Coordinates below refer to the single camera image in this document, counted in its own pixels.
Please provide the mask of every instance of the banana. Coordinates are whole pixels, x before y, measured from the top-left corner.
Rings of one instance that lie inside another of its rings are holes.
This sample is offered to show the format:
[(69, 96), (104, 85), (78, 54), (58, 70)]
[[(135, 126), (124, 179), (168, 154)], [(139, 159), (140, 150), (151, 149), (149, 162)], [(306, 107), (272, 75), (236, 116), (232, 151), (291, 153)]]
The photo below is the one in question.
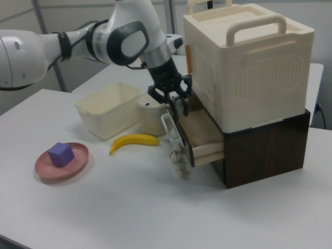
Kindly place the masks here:
[(155, 136), (145, 135), (145, 134), (129, 134), (118, 137), (112, 143), (109, 153), (112, 154), (118, 148), (127, 144), (142, 144), (155, 146), (159, 144), (159, 140)]

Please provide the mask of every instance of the wooden drawer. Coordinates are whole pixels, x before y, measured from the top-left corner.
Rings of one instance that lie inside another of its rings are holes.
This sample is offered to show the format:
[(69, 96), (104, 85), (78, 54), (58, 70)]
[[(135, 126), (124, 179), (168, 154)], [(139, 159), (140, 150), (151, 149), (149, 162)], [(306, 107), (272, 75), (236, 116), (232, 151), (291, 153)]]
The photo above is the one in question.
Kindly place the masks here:
[(195, 96), (190, 98), (188, 113), (179, 118), (177, 127), (191, 166), (223, 159), (224, 136)]

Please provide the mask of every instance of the plastic bin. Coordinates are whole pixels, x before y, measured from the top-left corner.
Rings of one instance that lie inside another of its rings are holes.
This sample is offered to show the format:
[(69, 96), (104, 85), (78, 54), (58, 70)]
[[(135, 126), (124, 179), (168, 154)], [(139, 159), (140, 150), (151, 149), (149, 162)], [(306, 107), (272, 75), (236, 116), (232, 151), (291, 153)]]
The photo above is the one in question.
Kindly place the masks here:
[(142, 91), (115, 82), (75, 103), (85, 127), (101, 139), (108, 139), (139, 121), (136, 103)]
[(314, 29), (256, 4), (184, 15), (193, 91), (225, 133), (305, 112)]

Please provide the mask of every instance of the white wall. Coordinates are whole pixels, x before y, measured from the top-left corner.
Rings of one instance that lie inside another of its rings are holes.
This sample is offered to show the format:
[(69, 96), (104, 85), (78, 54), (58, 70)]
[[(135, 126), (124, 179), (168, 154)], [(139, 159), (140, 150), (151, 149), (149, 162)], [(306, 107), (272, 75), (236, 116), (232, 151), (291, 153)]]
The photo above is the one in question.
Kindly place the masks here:
[[(186, 12), (186, 2), (175, 0), (176, 27), (179, 34), (184, 35), (183, 15)], [(332, 2), (301, 2), (281, 3), (277, 1), (259, 1), (259, 5), (278, 12), (297, 22), (315, 29), (315, 39), (312, 50), (312, 62), (324, 65), (324, 73), (318, 102), (325, 114), (327, 128), (332, 129)], [(206, 4), (198, 7), (197, 11), (206, 9)], [(323, 122), (320, 113), (315, 115), (313, 127), (322, 128)]]
[[(31, 0), (20, 0), (19, 4), (18, 2), (14, 4), (13, 0), (0, 0), (0, 30), (3, 29), (30, 30), (41, 33)], [(40, 82), (23, 90), (0, 91), (0, 115), (42, 88), (60, 90), (54, 70), (50, 70)]]

